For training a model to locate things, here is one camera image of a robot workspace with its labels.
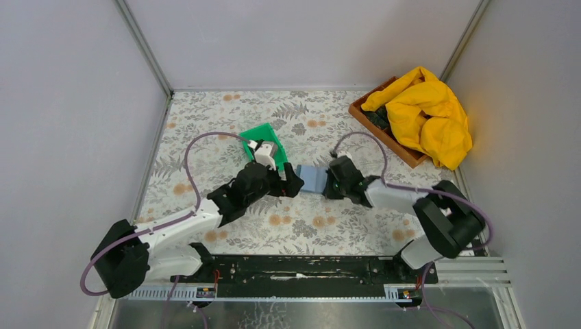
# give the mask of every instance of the floral tablecloth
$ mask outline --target floral tablecloth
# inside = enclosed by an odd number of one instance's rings
[[[176,93],[145,194],[138,222],[161,219],[192,206],[195,194],[184,166],[184,150],[197,135],[240,133],[270,123],[297,165],[325,166],[337,140],[365,131],[348,112],[361,97],[355,91],[179,92]],[[378,175],[383,159],[363,136],[348,138],[349,151],[364,175]],[[391,150],[386,179],[432,186],[452,172],[425,161],[411,169]],[[240,141],[210,136],[194,145],[188,166],[202,195],[233,178],[248,161]],[[368,209],[350,201],[300,193],[294,199],[265,197],[246,215],[217,230],[198,234],[213,254],[393,255],[423,234],[417,218],[389,209]]]

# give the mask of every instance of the wooden tray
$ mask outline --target wooden tray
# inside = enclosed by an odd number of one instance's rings
[[[377,88],[367,93],[365,96],[353,102],[349,106],[349,113],[351,113],[351,115],[355,117],[357,121],[361,122],[361,124],[363,124],[375,137],[377,137],[380,141],[387,145],[387,147],[389,147],[395,154],[397,154],[405,163],[407,163],[410,167],[415,168],[425,159],[429,158],[429,156],[421,153],[420,151],[409,149],[399,144],[395,140],[395,137],[391,132],[391,128],[388,127],[383,130],[380,129],[378,126],[372,124],[372,122],[361,111],[361,104],[365,103],[367,97],[371,93],[374,93],[375,91],[384,90],[395,80],[397,80],[397,77],[392,77],[391,79],[385,81],[383,84],[379,85]]]

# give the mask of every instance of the metal bracket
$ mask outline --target metal bracket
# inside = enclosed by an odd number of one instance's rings
[[[525,329],[523,315],[519,309],[512,288],[492,288],[498,313],[505,328]]]
[[[384,285],[385,297],[197,297],[200,289],[213,288],[207,284],[188,284],[176,287],[171,296],[173,301],[183,302],[314,302],[314,303],[410,303],[411,300],[399,298],[399,290]],[[123,297],[124,300],[158,300],[165,301],[171,290],[170,286],[142,286]]]
[[[500,257],[458,257],[436,262],[439,287],[509,288],[510,278]]]
[[[111,319],[113,318],[115,304],[116,300],[108,295],[101,296],[97,302],[95,310],[93,311],[91,320],[87,325],[87,329],[108,329]]]

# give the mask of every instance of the red wire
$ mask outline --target red wire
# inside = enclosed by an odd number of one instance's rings
[[[416,288],[415,288],[415,290],[419,289],[420,285],[421,285],[421,276],[418,276],[416,278]]]
[[[218,269],[214,270],[214,296],[218,295],[216,287],[218,286],[218,280],[220,280],[220,271]]]

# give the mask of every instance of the wire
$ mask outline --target wire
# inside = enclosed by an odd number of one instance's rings
[[[190,153],[190,149],[192,148],[192,146],[199,141],[200,139],[207,137],[207,136],[212,136],[212,135],[223,135],[223,136],[230,136],[230,137],[234,137],[237,138],[239,140],[241,140],[242,142],[245,143],[250,143],[250,140],[247,138],[244,138],[242,136],[233,134],[231,132],[206,132],[204,134],[199,135],[198,137],[194,138],[190,144],[188,144],[188,147],[186,148],[186,152],[184,154],[184,168],[186,170],[186,175],[188,176],[188,180],[190,181],[190,184],[192,185],[192,188],[194,189],[194,192],[196,193],[196,211],[199,208],[200,202],[201,202],[201,196],[199,194],[198,188],[196,186],[196,183],[194,183],[194,178],[192,177],[192,174],[190,173],[190,168],[188,167],[188,155]]]
[[[421,279],[422,279],[422,276],[417,276],[417,278],[416,278],[416,287],[414,288],[414,291],[417,291],[420,288],[420,286],[421,286]]]
[[[218,280],[220,280],[220,270],[214,270],[214,298],[218,297]]]
[[[448,192],[444,192],[444,191],[438,191],[438,190],[434,190],[432,188],[419,188],[419,187],[413,187],[413,186],[406,186],[406,185],[397,185],[397,184],[391,184],[388,183],[385,180],[385,175],[387,173],[387,166],[388,166],[388,158],[387,158],[387,153],[385,152],[384,148],[382,147],[381,143],[379,142],[379,140],[374,137],[371,134],[368,134],[366,132],[350,132],[346,135],[344,135],[343,137],[341,137],[339,139],[339,141],[337,142],[337,144],[335,145],[335,148],[332,150],[332,153],[337,154],[337,150],[339,148],[339,146],[341,145],[341,143],[348,137],[353,136],[355,134],[359,134],[359,135],[363,135],[363,136],[367,136],[369,138],[371,138],[373,141],[375,141],[375,144],[378,145],[378,147],[380,148],[382,155],[383,155],[383,160],[384,160],[384,165],[383,165],[383,170],[381,173],[381,181],[382,183],[389,187],[389,188],[395,188],[398,190],[404,190],[404,191],[412,191],[412,192],[422,192],[422,193],[431,193],[431,194],[437,194],[437,195],[441,195],[443,197],[448,197],[450,199],[453,199],[457,202],[463,203],[466,206],[470,207],[471,209],[473,209],[474,211],[476,211],[481,218],[484,220],[486,226],[489,229],[489,237],[488,239],[483,242],[481,245],[476,246],[476,247],[469,247],[466,248],[465,250],[479,250],[479,249],[483,249],[484,247],[486,247],[488,244],[490,244],[490,242],[493,240],[494,237],[494,229],[493,226],[491,224],[491,220],[488,217],[488,215],[486,215],[486,213],[484,213],[484,211],[482,209],[480,209],[480,207],[476,206],[475,204],[473,204],[472,202],[459,197],[457,195],[448,193]],[[433,307],[432,305],[430,305],[430,303],[428,303],[428,300],[425,298],[425,291],[424,291],[424,286],[425,286],[425,279],[428,276],[428,272],[430,270],[430,267],[432,266],[432,264],[434,264],[434,262],[430,262],[428,264],[426,264],[425,269],[423,270],[423,275],[421,277],[421,290],[422,290],[422,295],[423,295],[423,303],[427,306],[428,310],[430,310],[430,312],[432,313],[432,315],[444,326],[447,326],[448,328],[451,328],[451,326],[449,324],[447,324],[446,322],[444,322],[439,316],[436,315],[436,312],[440,312],[440,313],[447,313],[447,314],[451,314],[451,315],[455,315],[459,318],[461,318],[464,322],[466,322],[471,328],[474,329],[474,325],[465,317],[463,317],[460,313],[457,313],[454,310],[448,310],[446,308],[437,308],[437,307]]]
[[[169,306],[169,300],[171,299],[171,296],[173,295],[173,292],[175,290],[175,287],[177,286],[177,283],[179,281],[180,281],[180,276],[176,276],[175,277],[175,281],[173,282],[173,286],[171,287],[171,290],[169,291],[169,294],[167,295],[167,299],[165,300],[164,308],[163,308],[163,311],[162,311],[162,321],[161,321],[161,326],[160,326],[162,329],[166,327],[166,325],[165,325],[165,317],[167,315],[167,308]]]
[[[474,326],[474,324],[472,322],[470,322],[470,320],[468,320],[464,315],[461,315],[460,313],[458,313],[454,310],[447,310],[445,308],[435,307],[435,306],[433,306],[432,308],[434,309],[435,312],[453,315],[453,316],[461,319],[462,321],[466,322],[466,324],[468,326],[470,326],[471,329],[476,329],[476,327]],[[401,308],[387,308],[386,310],[390,311],[390,312],[402,312]],[[406,312],[409,312],[409,311],[426,310],[426,309],[421,308],[421,307],[419,307],[419,308],[418,307],[406,307],[405,310],[406,310]]]
[[[193,305],[192,302],[188,302],[188,305],[186,307],[190,307],[190,305]],[[193,305],[194,306],[194,313],[196,313],[197,311],[200,312],[201,315],[201,319],[203,320],[203,329],[208,329],[208,317],[206,317],[206,314],[204,313],[204,311],[198,307],[197,305]]]

